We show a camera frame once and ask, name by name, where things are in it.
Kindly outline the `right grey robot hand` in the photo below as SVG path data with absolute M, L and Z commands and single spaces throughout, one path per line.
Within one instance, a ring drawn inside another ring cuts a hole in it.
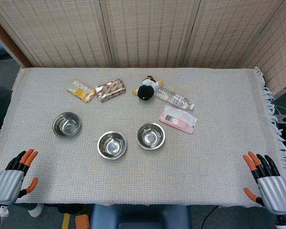
M 243 159 L 260 193 L 258 197 L 245 187 L 244 193 L 247 197 L 274 215 L 286 215 L 286 181 L 280 175 L 273 159 L 268 155 L 262 156 L 251 151 L 243 155 Z

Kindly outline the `woven beige fringed tablecloth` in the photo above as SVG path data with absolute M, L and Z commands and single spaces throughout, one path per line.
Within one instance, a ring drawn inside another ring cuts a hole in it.
M 144 123 L 159 123 L 166 102 L 144 102 L 131 90 L 147 75 L 194 103 L 192 134 L 162 124 L 165 142 L 145 150 L 136 140 Z M 74 79 L 95 90 L 121 79 L 126 92 L 89 103 L 66 90 Z M 259 69 L 200 68 L 26 68 L 17 76 L 0 134 L 0 172 L 23 150 L 38 155 L 24 179 L 36 188 L 18 203 L 182 204 L 246 206 L 254 203 L 243 189 L 258 195 L 243 159 L 248 151 L 269 155 L 286 179 L 286 148 L 274 124 L 271 93 Z M 64 113 L 78 115 L 72 137 L 52 130 Z M 101 157 L 100 136 L 115 131 L 127 140 L 118 159 Z

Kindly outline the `clear plastic water bottle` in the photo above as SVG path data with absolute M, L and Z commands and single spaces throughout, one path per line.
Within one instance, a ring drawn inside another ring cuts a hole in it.
M 160 98 L 163 101 L 166 101 L 178 108 L 184 109 L 184 110 L 193 110 L 194 104 L 190 102 L 190 100 L 187 97 L 184 97 L 181 94 L 175 93 L 173 91 L 170 91 L 164 87 L 159 87 L 154 95 L 156 95 L 158 98 Z

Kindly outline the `yellow snack box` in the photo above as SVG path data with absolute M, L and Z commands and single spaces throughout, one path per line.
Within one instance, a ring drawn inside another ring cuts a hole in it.
M 66 90 L 85 103 L 89 103 L 95 96 L 95 91 L 92 88 L 76 79 L 71 81 L 71 83 L 66 87 Z

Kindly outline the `gold foil snack pack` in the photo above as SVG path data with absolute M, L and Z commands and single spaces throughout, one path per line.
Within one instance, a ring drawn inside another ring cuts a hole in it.
M 126 87 L 121 79 L 111 80 L 95 87 L 95 96 L 100 102 L 105 102 L 125 92 Z

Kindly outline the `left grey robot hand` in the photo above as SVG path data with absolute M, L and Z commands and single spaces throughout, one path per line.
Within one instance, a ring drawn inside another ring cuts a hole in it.
M 38 151 L 29 149 L 13 158 L 0 173 L 0 206 L 9 206 L 17 199 L 31 193 L 38 184 L 35 177 L 27 188 L 22 188 L 24 178 L 38 155 Z

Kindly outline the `orange block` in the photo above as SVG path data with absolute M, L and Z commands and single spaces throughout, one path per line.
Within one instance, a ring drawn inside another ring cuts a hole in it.
M 87 214 L 77 215 L 75 217 L 75 226 L 76 229 L 89 229 L 90 221 Z

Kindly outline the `bamboo folding screen panel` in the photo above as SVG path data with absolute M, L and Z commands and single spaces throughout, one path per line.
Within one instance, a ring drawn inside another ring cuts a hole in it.
M 185 67 L 235 68 L 284 0 L 198 0 Z
M 99 0 L 114 67 L 181 67 L 201 0 Z
M 23 68 L 114 67 L 105 0 L 0 0 L 0 44 Z
M 241 67 L 258 67 L 275 98 L 286 93 L 286 0 L 258 35 Z

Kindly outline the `small stainless steel bowl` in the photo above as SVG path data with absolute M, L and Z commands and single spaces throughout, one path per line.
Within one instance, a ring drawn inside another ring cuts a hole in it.
M 81 121 L 75 113 L 64 112 L 58 115 L 52 124 L 52 130 L 59 137 L 72 137 L 79 131 Z
M 120 158 L 127 149 L 127 140 L 120 132 L 109 131 L 100 136 L 97 150 L 101 157 L 109 160 Z
M 145 123 L 137 129 L 136 140 L 143 149 L 156 150 L 165 142 L 165 131 L 157 123 Z

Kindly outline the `white sneaker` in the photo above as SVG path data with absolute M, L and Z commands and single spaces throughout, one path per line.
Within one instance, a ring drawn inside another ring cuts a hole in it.
M 44 204 L 41 203 L 31 204 L 30 209 L 28 209 L 28 213 L 31 217 L 37 218 L 42 214 L 43 208 Z

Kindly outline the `pink white flat packet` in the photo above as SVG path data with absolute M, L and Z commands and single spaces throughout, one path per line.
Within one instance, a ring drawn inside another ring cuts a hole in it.
M 197 118 L 184 110 L 166 105 L 162 114 L 159 116 L 159 121 L 186 133 L 192 134 L 194 132 Z

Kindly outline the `black white plush penguin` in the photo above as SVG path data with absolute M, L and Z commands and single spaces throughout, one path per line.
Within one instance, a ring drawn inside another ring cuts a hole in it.
M 153 97 L 158 88 L 162 86 L 163 80 L 156 81 L 152 76 L 147 76 L 142 80 L 138 88 L 132 89 L 132 94 L 141 100 L 148 101 Z

